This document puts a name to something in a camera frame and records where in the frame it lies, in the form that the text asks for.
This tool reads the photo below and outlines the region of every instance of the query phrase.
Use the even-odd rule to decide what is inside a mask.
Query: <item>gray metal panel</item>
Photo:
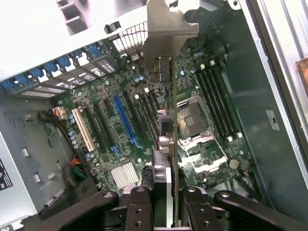
[[[115,20],[120,22],[121,30],[146,21],[146,7],[141,7],[141,0],[88,2],[92,4],[92,7],[88,7],[90,12],[82,14],[86,22],[92,21],[90,24],[87,22],[90,28],[73,36],[69,35],[55,0],[2,2],[0,21],[5,23],[1,27],[1,33],[10,36],[4,36],[0,43],[0,81],[117,34],[118,31],[107,35],[103,29],[106,24]],[[20,42],[21,35],[30,34],[31,36],[24,36],[23,42]]]
[[[1,96],[0,158],[13,186],[0,191],[0,227],[36,214],[53,196],[65,189],[57,161],[64,166],[71,158],[68,144],[55,129],[54,135],[48,137],[49,128],[45,130],[37,120],[26,121],[26,115],[35,115],[38,110],[48,108],[50,105],[46,101]],[[22,152],[24,147],[27,147],[29,158]],[[53,171],[56,177],[48,180]],[[39,184],[33,178],[37,172],[41,179]]]
[[[305,198],[308,193],[307,170],[256,30],[252,37],[240,11],[222,21],[222,28],[221,21],[217,22],[218,34],[230,50],[225,82],[251,152],[273,181],[270,200],[279,211],[308,221],[308,201],[292,199]],[[280,130],[273,130],[266,110],[274,111]],[[269,180],[260,174],[267,188]]]

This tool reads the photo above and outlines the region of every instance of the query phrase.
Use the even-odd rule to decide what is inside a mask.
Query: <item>heatsink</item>
[[[136,170],[131,162],[111,170],[118,189],[124,189],[139,182]]]

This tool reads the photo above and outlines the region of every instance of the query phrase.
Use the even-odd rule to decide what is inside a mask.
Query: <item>black ram slot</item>
[[[212,78],[213,78],[213,82],[214,82],[214,84],[216,85],[216,88],[217,88],[219,94],[221,95],[221,101],[222,101],[222,103],[223,103],[223,105],[224,105],[224,108],[225,108],[225,110],[226,110],[227,117],[229,118],[229,122],[230,122],[230,125],[231,125],[231,128],[232,128],[232,131],[233,131],[233,133],[237,133],[237,132],[238,132],[238,129],[237,129],[236,126],[235,126],[235,122],[234,122],[234,120],[233,120],[233,118],[232,118],[232,116],[231,116],[231,112],[230,112],[230,110],[229,110],[229,108],[228,108],[228,105],[227,105],[227,102],[226,102],[226,100],[225,100],[225,98],[224,98],[224,95],[223,95],[221,86],[220,86],[220,84],[218,83],[218,80],[217,80],[215,71],[214,71],[212,68],[210,68],[210,74],[211,74],[211,76],[212,76]]]
[[[200,89],[203,93],[203,96],[205,98],[205,102],[208,106],[208,109],[211,113],[211,116],[212,116],[212,119],[214,120],[214,124],[217,128],[217,132],[218,134],[221,136],[221,137],[225,137],[226,134],[223,132],[223,129],[222,129],[222,126],[217,118],[217,115],[216,115],[216,112],[215,112],[215,109],[214,109],[214,106],[213,106],[213,103],[211,102],[210,98],[209,98],[209,93],[207,91],[207,89],[205,89],[204,87],[204,84],[202,82],[202,79],[201,79],[201,76],[200,76],[200,73],[196,73],[196,77],[197,77],[197,80],[199,82],[199,86],[200,86]]]
[[[153,98],[153,100],[154,100],[154,103],[155,103],[155,105],[156,105],[156,108],[159,110],[160,109],[160,107],[159,107],[159,103],[158,103],[158,101],[157,101],[157,98],[156,98],[156,95],[155,95],[155,92],[154,92],[154,90],[150,90],[150,95],[152,96],[152,98]]]
[[[131,101],[130,101],[130,99],[129,99],[129,96],[128,96],[128,94],[127,94],[126,91],[123,92],[123,96],[124,96],[124,98],[125,98],[125,100],[126,100],[126,103],[127,103],[127,105],[128,105],[129,110],[131,111],[131,113],[132,113],[132,115],[133,115],[133,118],[132,118],[132,119],[133,119],[133,122],[137,125],[138,132],[139,132],[141,135],[143,135],[143,134],[144,134],[144,131],[142,130],[141,125],[140,125],[140,123],[138,122],[137,113],[136,113],[136,111],[134,110],[134,108],[133,108],[133,106],[132,106],[132,104],[131,104]]]
[[[211,77],[211,73],[209,72],[208,69],[205,69],[205,77],[207,78],[209,85],[213,89],[214,97],[215,97],[216,102],[218,104],[218,108],[220,109],[221,117],[223,118],[223,121],[226,124],[226,129],[228,131],[228,134],[232,135],[233,130],[232,130],[232,126],[231,126],[231,123],[230,123],[230,118],[228,117],[228,114],[226,112],[226,107],[225,107],[224,103],[222,102],[222,95],[218,91],[217,85],[213,81],[213,79]]]
[[[224,129],[224,132],[227,136],[230,135],[231,131],[228,130],[228,126],[226,123],[226,118],[224,117],[224,114],[222,112],[222,108],[219,106],[219,101],[218,99],[215,97],[215,89],[213,88],[213,86],[210,84],[210,81],[208,79],[208,77],[206,76],[206,74],[204,72],[201,72],[201,76],[203,78],[203,81],[205,83],[205,88],[207,88],[208,92],[209,92],[209,96],[210,99],[213,103],[213,106],[215,107],[215,110],[217,112],[217,117],[221,122],[221,125]]]
[[[102,112],[102,109],[100,107],[100,105],[98,103],[96,103],[94,105],[94,111],[98,114],[99,118],[100,118],[100,123],[102,124],[103,126],[103,129],[104,129],[104,132],[108,138],[108,141],[110,143],[110,145],[113,147],[115,146],[115,141],[112,137],[112,135],[110,134],[110,131],[106,125],[106,122],[105,122],[105,119],[104,119],[104,116],[103,116],[103,112]]]
[[[97,123],[95,122],[95,119],[94,119],[90,109],[89,108],[85,108],[84,111],[85,111],[85,113],[86,113],[86,115],[87,115],[87,117],[89,119],[89,122],[91,124],[92,130],[94,132],[94,135],[97,138],[98,144],[100,145],[100,147],[102,149],[106,149],[106,145],[104,143],[104,138],[103,138],[103,136],[102,136],[102,134],[100,132],[100,128],[98,127]]]
[[[107,109],[107,112],[112,112],[112,106],[110,105],[109,101],[106,99],[106,100],[103,100],[103,103]]]
[[[148,125],[149,131],[151,132],[151,136],[154,139],[155,144],[157,145],[157,143],[158,143],[158,135],[157,135],[157,133],[155,131],[155,128],[153,128],[152,123],[151,123],[149,117],[147,117],[146,114],[144,113],[144,107],[143,107],[140,99],[138,99],[137,102],[138,102],[139,107],[141,108],[141,113],[142,113],[143,117],[146,120],[146,123]]]

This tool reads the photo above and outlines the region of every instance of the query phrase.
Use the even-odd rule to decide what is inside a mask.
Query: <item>ram slot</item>
[[[131,101],[130,101],[130,99],[129,99],[128,93],[125,91],[125,92],[123,92],[123,95],[124,95],[125,101],[126,101],[126,103],[127,103],[127,105],[128,105],[128,108],[129,108],[129,110],[131,111],[131,113],[132,113],[132,115],[133,115],[133,118],[132,118],[132,119],[133,119],[133,122],[136,124],[137,129],[138,129],[138,132],[139,132],[141,135],[143,135],[143,134],[144,134],[144,131],[142,130],[141,125],[140,125],[140,123],[139,123],[139,121],[138,121],[137,113],[136,113],[136,111],[134,110],[134,108],[133,108],[133,106],[132,106],[132,104],[131,104]]]
[[[107,136],[107,139],[109,141],[109,145],[111,147],[114,147],[116,145],[115,141],[114,141],[112,135],[110,134],[110,130],[108,129],[106,121],[105,121],[105,118],[103,116],[102,108],[101,108],[101,106],[98,103],[96,103],[94,105],[94,112],[99,116],[100,123],[102,124],[103,130],[104,130],[104,132],[105,132],[105,134]]]
[[[227,105],[227,102],[225,101],[224,99],[224,96],[223,96],[223,92],[222,92],[222,89],[221,89],[221,86],[220,84],[218,83],[218,80],[217,80],[217,76],[215,74],[215,70],[213,68],[210,68],[209,69],[209,76],[211,76],[212,78],[212,81],[213,81],[213,84],[215,85],[216,89],[217,89],[217,92],[219,93],[220,95],[220,100],[221,100],[221,103],[222,103],[222,106],[224,107],[224,110],[225,110],[225,114],[226,114],[226,117],[228,119],[228,122],[229,122],[229,125],[232,129],[232,132],[233,134],[236,134],[238,132],[238,129],[236,128],[235,126],[235,122],[231,116],[231,112],[228,108],[228,105]]]
[[[207,88],[207,90],[209,92],[210,99],[211,99],[213,106],[216,110],[216,113],[217,113],[216,116],[219,118],[219,120],[221,122],[224,133],[226,134],[226,136],[229,136],[230,131],[228,130],[226,118],[224,117],[224,114],[223,114],[223,111],[222,111],[223,109],[219,105],[219,99],[216,97],[216,91],[215,91],[214,87],[210,84],[208,76],[206,76],[206,74],[204,72],[201,72],[201,76],[202,76],[203,81],[205,83],[205,88]]]
[[[89,108],[85,108],[84,109],[88,119],[89,119],[89,122],[90,122],[90,125],[91,125],[91,128],[92,128],[92,131],[94,132],[94,135],[96,136],[97,138],[97,141],[98,141],[98,144],[100,145],[100,147],[102,149],[106,149],[106,145],[104,143],[104,138],[102,136],[102,133],[100,131],[100,128],[98,127],[97,123],[95,122],[95,119],[90,111]]]
[[[85,121],[83,120],[81,114],[80,114],[80,111],[79,109],[73,109],[72,110],[72,113],[73,113],[73,116],[75,118],[75,121],[78,125],[78,128],[80,130],[80,133],[82,135],[82,138],[86,144],[86,147],[88,149],[89,152],[93,151],[95,149],[95,146],[94,146],[94,143],[93,143],[93,140],[92,140],[92,137],[90,135],[90,132],[87,128],[87,125],[85,123]]]
[[[149,117],[147,116],[147,114],[144,112],[144,107],[142,105],[141,100],[137,99],[137,102],[138,102],[139,108],[141,109],[141,113],[142,113],[143,117],[145,118],[145,121],[146,121],[146,123],[148,125],[148,128],[150,130],[152,139],[155,141],[155,144],[157,145],[158,144],[158,134],[157,134],[157,131],[155,130],[155,127],[153,127],[153,125],[152,125]]]
[[[209,72],[208,69],[205,69],[204,76],[206,78],[208,86],[212,89],[212,94],[213,94],[213,97],[215,98],[215,102],[217,103],[217,108],[219,109],[220,116],[224,122],[225,129],[229,135],[232,135],[233,134],[232,126],[231,126],[229,117],[226,113],[226,108],[224,106],[224,103],[222,102],[221,94],[219,93],[217,89],[217,85],[211,78],[211,73]]]
[[[203,94],[203,96],[205,98],[205,102],[206,102],[206,104],[208,106],[208,109],[210,111],[211,117],[212,117],[212,119],[214,121],[214,124],[215,124],[215,126],[217,128],[217,132],[218,132],[220,137],[224,138],[226,136],[226,134],[224,133],[222,125],[221,125],[219,119],[217,118],[217,113],[215,111],[215,108],[213,106],[212,101],[210,100],[209,92],[204,87],[204,83],[203,83],[203,81],[201,79],[200,72],[196,73],[195,76],[197,77],[197,80],[199,82],[199,86],[200,86],[201,92],[202,92],[202,94]]]

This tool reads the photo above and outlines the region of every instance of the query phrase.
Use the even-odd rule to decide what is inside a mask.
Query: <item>black pcie slot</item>
[[[219,100],[215,97],[215,89],[213,88],[213,86],[210,84],[210,81],[208,79],[208,76],[206,76],[206,74],[204,72],[201,72],[201,76],[203,78],[203,82],[205,83],[205,88],[208,90],[209,92],[209,97],[211,102],[213,103],[213,106],[216,110],[216,116],[218,118],[218,120],[221,123],[221,126],[224,130],[224,133],[226,134],[226,136],[229,136],[231,131],[228,130],[228,126],[226,123],[226,118],[224,117],[224,114],[222,112],[222,108],[219,105]]]
[[[104,103],[104,105],[105,105],[105,107],[107,109],[107,112],[111,112],[112,107],[111,107],[109,101],[106,99],[106,100],[103,100],[103,103]]]
[[[217,88],[217,84],[213,81],[212,74],[210,73],[210,71],[208,69],[205,69],[205,74],[206,74],[206,78],[207,78],[208,83],[210,84],[211,88],[213,89],[213,93],[214,93],[216,102],[218,103],[218,107],[220,109],[223,121],[226,124],[226,129],[228,131],[228,134],[232,135],[233,129],[232,129],[232,125],[230,123],[230,118],[228,117],[228,114],[226,112],[226,105],[222,101],[223,96],[220,94],[220,92]]]
[[[143,108],[143,106],[142,106],[142,103],[141,103],[140,99],[137,100],[137,102],[138,102],[139,107],[141,108],[141,113],[142,113],[143,117],[144,117],[145,120],[146,120],[146,123],[147,123],[147,125],[148,125],[150,134],[151,134],[153,140],[155,141],[155,144],[157,144],[157,143],[158,143],[158,136],[157,136],[157,134],[156,134],[156,132],[155,132],[155,129],[154,129],[153,126],[151,125],[151,122],[150,122],[149,118],[145,115],[145,113],[144,113],[144,108]]]
[[[231,112],[230,112],[230,110],[229,110],[229,108],[228,108],[227,102],[226,102],[226,100],[224,99],[221,86],[220,86],[220,84],[218,83],[218,80],[217,80],[217,77],[216,77],[216,74],[215,74],[215,71],[214,71],[213,68],[210,68],[210,74],[211,74],[211,77],[212,77],[212,79],[213,79],[213,83],[215,84],[215,86],[216,86],[216,88],[217,88],[217,90],[218,90],[218,93],[220,94],[220,99],[221,99],[222,104],[223,104],[223,106],[224,106],[224,109],[225,109],[225,111],[226,111],[226,115],[227,115],[227,117],[228,117],[228,119],[229,119],[228,121],[229,121],[229,123],[230,123],[231,129],[232,129],[233,133],[237,133],[237,132],[238,132],[238,129],[237,129],[236,126],[235,126],[235,122],[234,122],[234,120],[233,120],[233,118],[232,118],[232,116],[231,116]]]
[[[149,108],[149,105],[148,105],[148,102],[147,102],[145,96],[144,96],[143,94],[141,94],[140,96],[141,96],[141,99],[142,99],[142,101],[143,101],[143,105],[145,106],[145,109],[146,109],[146,111],[147,111],[147,113],[148,113],[148,115],[149,115],[149,118],[150,118],[150,120],[151,120],[151,123],[152,123],[153,126],[157,129],[157,122],[155,121],[155,119],[153,119],[151,110],[150,110],[150,108]]]
[[[141,128],[140,123],[138,122],[137,113],[136,113],[136,111],[134,110],[134,108],[132,107],[132,104],[131,104],[131,101],[130,101],[130,99],[129,99],[128,93],[127,93],[126,91],[123,92],[123,96],[124,96],[124,98],[125,98],[125,101],[126,101],[126,103],[127,103],[127,105],[128,105],[129,110],[131,111],[131,113],[132,113],[132,115],[133,115],[133,118],[132,118],[132,119],[133,119],[133,122],[137,125],[138,132],[139,132],[141,135],[143,135],[144,132],[143,132],[143,130],[142,130],[142,128]]]
[[[110,131],[109,131],[107,125],[106,125],[106,121],[105,121],[104,116],[103,116],[102,109],[101,109],[101,107],[100,107],[100,105],[98,103],[96,103],[94,105],[94,111],[98,114],[98,116],[100,118],[100,122],[101,122],[101,124],[103,126],[104,132],[105,132],[105,134],[107,136],[107,139],[108,139],[108,141],[110,143],[110,146],[112,146],[112,147],[115,146],[116,145],[115,141],[113,140],[113,137],[110,134]]]
[[[208,109],[210,111],[210,114],[212,116],[212,119],[214,120],[214,124],[215,124],[215,126],[217,128],[217,132],[218,132],[219,136],[225,137],[226,134],[224,133],[223,128],[222,128],[222,126],[221,126],[221,124],[220,124],[220,122],[219,122],[219,120],[217,118],[217,115],[216,115],[217,113],[215,112],[213,103],[211,102],[211,100],[209,98],[209,93],[208,93],[207,89],[204,87],[204,83],[203,83],[203,81],[201,79],[200,72],[196,73],[196,77],[197,77],[197,80],[199,82],[199,86],[200,86],[201,92],[202,92],[202,94],[203,94],[203,96],[205,98],[206,104],[207,104]]]
[[[100,145],[100,147],[102,149],[106,149],[106,145],[104,143],[104,138],[103,138],[103,136],[102,136],[102,134],[100,132],[100,129],[99,129],[98,125],[95,122],[95,119],[94,119],[90,109],[89,108],[85,108],[84,111],[85,111],[85,113],[86,113],[86,115],[87,115],[87,117],[89,119],[90,125],[92,127],[93,132],[94,132],[94,135],[97,138],[98,144]]]
[[[158,104],[158,101],[157,101],[157,98],[156,98],[154,90],[150,90],[150,96],[153,98],[153,101],[154,101],[154,103],[156,105],[157,110],[159,110],[160,107],[159,107],[159,104]]]
[[[156,125],[155,121],[153,122],[153,119],[152,119],[151,114],[150,114],[150,109],[149,109],[148,104],[147,104],[145,97],[143,95],[141,96],[141,99],[142,99],[143,102],[141,102],[140,99],[138,100],[139,107],[143,111],[143,114],[144,114],[144,117],[147,121],[149,130],[152,131],[152,134],[155,136],[155,141],[158,142],[159,133],[158,133],[157,125]]]

